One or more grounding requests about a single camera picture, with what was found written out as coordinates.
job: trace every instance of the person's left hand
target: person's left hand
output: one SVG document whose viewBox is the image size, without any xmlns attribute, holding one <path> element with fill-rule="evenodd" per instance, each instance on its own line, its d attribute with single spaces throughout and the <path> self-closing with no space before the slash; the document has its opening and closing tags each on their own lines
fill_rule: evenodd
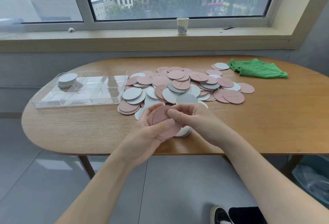
<svg viewBox="0 0 329 224">
<path fill-rule="evenodd" d="M 150 158 L 156 148 L 165 141 L 156 139 L 155 137 L 169 130 L 175 123 L 175 121 L 170 118 L 153 126 L 148 125 L 147 120 L 151 112 L 163 105 L 163 103 L 158 103 L 146 108 L 129 134 L 115 150 L 115 152 L 119 152 L 133 168 Z"/>
</svg>

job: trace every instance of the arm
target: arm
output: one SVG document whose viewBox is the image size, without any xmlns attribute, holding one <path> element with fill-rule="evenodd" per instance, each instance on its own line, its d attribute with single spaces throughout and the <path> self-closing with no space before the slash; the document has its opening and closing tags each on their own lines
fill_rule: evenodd
<svg viewBox="0 0 329 224">
<path fill-rule="evenodd" d="M 191 126 L 206 141 L 220 147 L 255 198 L 269 224 L 328 223 L 329 210 L 297 187 L 243 137 L 202 104 L 180 104 L 168 115 Z"/>
<path fill-rule="evenodd" d="M 130 133 L 109 156 L 87 187 L 56 221 L 56 224 L 107 224 L 130 172 L 145 162 L 163 140 L 155 137 L 175 123 L 167 119 L 148 126 L 150 113 L 163 104 L 144 110 Z"/>
</svg>

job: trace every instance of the transparent compartment organizer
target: transparent compartment organizer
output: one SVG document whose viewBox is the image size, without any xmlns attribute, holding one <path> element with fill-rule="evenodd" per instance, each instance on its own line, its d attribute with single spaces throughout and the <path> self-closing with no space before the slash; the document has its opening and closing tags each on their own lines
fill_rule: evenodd
<svg viewBox="0 0 329 224">
<path fill-rule="evenodd" d="M 60 73 L 30 101 L 36 108 L 118 104 L 128 80 L 127 72 L 115 70 Z M 58 79 L 69 73 L 78 75 L 76 81 L 66 88 L 59 88 Z"/>
</svg>

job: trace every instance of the hand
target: hand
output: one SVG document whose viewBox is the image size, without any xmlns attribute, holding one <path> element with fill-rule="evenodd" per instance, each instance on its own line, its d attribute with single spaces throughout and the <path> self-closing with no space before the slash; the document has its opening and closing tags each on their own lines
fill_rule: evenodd
<svg viewBox="0 0 329 224">
<path fill-rule="evenodd" d="M 167 119 L 153 126 L 148 125 L 147 120 L 151 112 L 163 105 L 163 103 L 158 103 L 146 108 L 129 134 L 115 150 L 116 153 L 120 152 L 121 156 L 123 156 L 133 168 L 150 158 L 156 148 L 165 141 L 156 139 L 155 137 L 169 130 L 175 123 L 173 119 Z"/>
<path fill-rule="evenodd" d="M 173 108 L 178 111 L 168 110 L 169 117 L 183 126 L 191 126 L 212 145 L 221 147 L 223 143 L 231 141 L 235 135 L 238 135 L 200 103 L 178 104 Z"/>
</svg>

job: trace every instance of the black sneaker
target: black sneaker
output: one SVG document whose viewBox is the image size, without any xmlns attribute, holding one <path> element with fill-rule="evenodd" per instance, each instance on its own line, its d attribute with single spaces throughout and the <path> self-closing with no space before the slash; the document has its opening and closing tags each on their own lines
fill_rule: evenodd
<svg viewBox="0 0 329 224">
<path fill-rule="evenodd" d="M 221 206 L 213 206 L 210 213 L 211 224 L 233 224 L 228 213 Z"/>
</svg>

